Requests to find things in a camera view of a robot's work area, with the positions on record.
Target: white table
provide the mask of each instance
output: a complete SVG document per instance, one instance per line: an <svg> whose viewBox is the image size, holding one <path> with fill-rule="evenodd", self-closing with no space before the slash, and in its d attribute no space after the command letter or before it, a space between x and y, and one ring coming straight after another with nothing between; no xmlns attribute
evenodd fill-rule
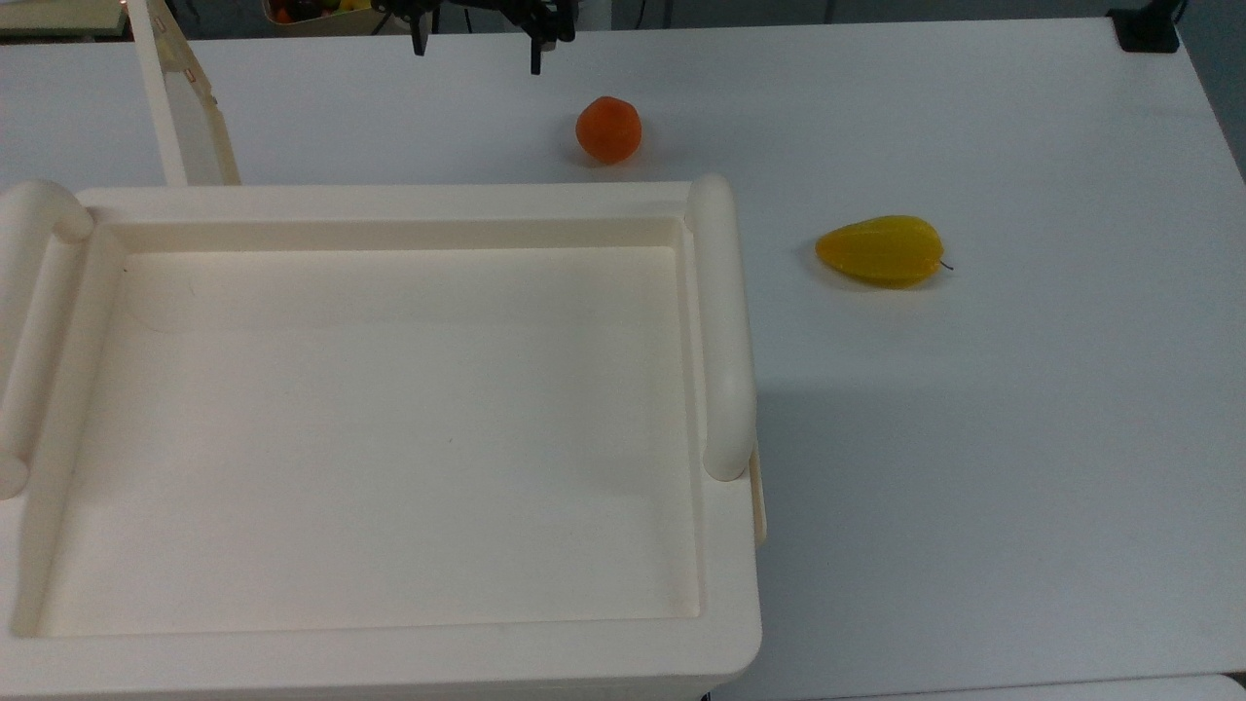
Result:
<svg viewBox="0 0 1246 701"><path fill-rule="evenodd" d="M718 701L1246 669L1246 187L1182 52L1105 20L196 45L244 182L738 188L766 640ZM155 184L132 46L0 47L0 184ZM592 167L572 123L632 100ZM952 273L810 259L916 213Z"/></svg>

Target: orange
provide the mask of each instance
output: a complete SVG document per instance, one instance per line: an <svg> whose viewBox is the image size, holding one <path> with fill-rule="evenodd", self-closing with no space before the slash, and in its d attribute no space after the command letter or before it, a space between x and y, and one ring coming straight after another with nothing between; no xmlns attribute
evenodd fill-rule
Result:
<svg viewBox="0 0 1246 701"><path fill-rule="evenodd" d="M640 115L618 97L598 97L576 120L576 139L598 161L618 163L640 146Z"/></svg>

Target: tray handle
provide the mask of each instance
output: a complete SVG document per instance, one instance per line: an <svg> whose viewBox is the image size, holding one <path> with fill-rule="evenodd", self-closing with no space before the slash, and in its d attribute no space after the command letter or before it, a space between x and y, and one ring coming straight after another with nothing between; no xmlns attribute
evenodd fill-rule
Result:
<svg viewBox="0 0 1246 701"><path fill-rule="evenodd" d="M27 318L49 242L81 243L95 220L74 194L47 181L27 181L0 195L0 499L26 486L39 420L52 371L60 319ZM30 362L14 374L24 331Z"/></svg>
<svg viewBox="0 0 1246 701"><path fill-rule="evenodd" d="M704 346L701 466L714 479L731 482L748 469L756 443L758 392L735 194L726 178L708 174L693 182L684 223L693 232Z"/></svg>

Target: white tray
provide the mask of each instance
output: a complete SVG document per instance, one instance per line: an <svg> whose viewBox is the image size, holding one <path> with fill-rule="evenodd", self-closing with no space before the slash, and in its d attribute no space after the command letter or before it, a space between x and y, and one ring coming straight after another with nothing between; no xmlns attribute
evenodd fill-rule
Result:
<svg viewBox="0 0 1246 701"><path fill-rule="evenodd" d="M0 657L29 666L0 695L612 679L692 699L751 659L721 178L78 198L86 220L47 183L0 202L7 270L37 269L52 219L64 238L32 294L5 275L5 318L30 311L0 369L0 482L30 481L0 502L20 563Z"/></svg>

